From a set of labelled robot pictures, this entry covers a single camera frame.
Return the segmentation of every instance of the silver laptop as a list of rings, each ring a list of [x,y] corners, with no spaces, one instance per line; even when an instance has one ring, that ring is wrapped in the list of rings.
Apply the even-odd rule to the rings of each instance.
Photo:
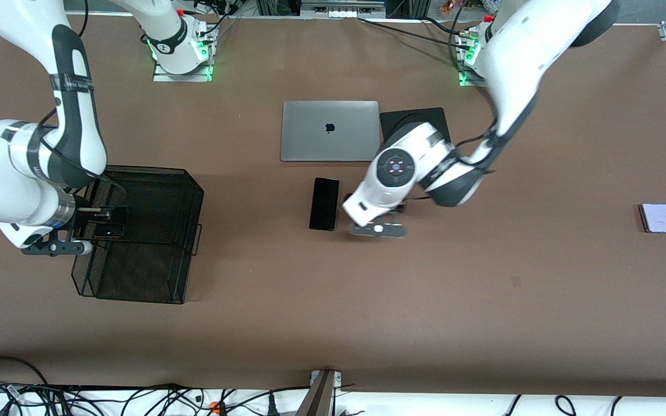
[[[380,147],[377,102],[285,102],[282,161],[370,161]]]

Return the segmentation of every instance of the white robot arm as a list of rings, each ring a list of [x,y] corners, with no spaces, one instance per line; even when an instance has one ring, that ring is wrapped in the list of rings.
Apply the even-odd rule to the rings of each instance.
[[[496,119],[468,158],[431,124],[407,124],[383,145],[344,210],[359,226],[386,213],[415,182],[440,206],[470,199],[484,174],[531,114],[539,82],[570,46],[602,35],[618,16],[617,0],[508,0],[490,26],[481,24],[482,48],[473,68],[486,80]],[[391,155],[407,169],[392,169]]]
[[[187,73],[207,59],[201,40],[206,24],[178,16],[170,0],[114,3],[133,12],[168,72]],[[106,151],[86,51],[62,0],[0,0],[0,36],[45,68],[58,114],[56,128],[0,121],[0,229],[16,247],[26,248],[71,220],[77,203],[64,189],[94,181],[106,166]],[[84,242],[70,254],[89,250]]]

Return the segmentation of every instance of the brown tabletop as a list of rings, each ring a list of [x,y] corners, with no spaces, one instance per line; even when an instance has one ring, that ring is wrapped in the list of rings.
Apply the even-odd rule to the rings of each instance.
[[[444,38],[432,27],[407,28]],[[410,204],[402,240],[307,229],[316,176],[365,164],[279,160],[287,100],[442,106],[452,139],[492,121],[446,48],[353,19],[243,20],[214,80],[153,83],[127,17],[84,42],[111,164],[185,168],[204,227],[185,305],[77,295],[72,258],[0,234],[0,354],[50,382],[283,387],[332,367],[359,389],[666,395],[666,42],[614,27],[548,71],[539,105],[467,205]],[[0,119],[37,121],[47,75],[0,39]],[[35,381],[0,364],[0,378]]]

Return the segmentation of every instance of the black smartphone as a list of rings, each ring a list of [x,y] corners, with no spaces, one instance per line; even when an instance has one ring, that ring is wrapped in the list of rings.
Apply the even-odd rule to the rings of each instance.
[[[333,231],[338,216],[338,181],[315,177],[310,210],[310,229]]]

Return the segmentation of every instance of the black wire basket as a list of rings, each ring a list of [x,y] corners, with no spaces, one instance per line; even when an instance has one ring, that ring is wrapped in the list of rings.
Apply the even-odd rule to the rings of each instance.
[[[123,202],[122,190],[106,181],[90,184],[85,199],[94,207],[121,203],[127,216],[121,226],[89,223],[74,233],[93,244],[71,271],[79,295],[183,303],[204,191],[183,169],[108,166],[104,173],[124,187]]]

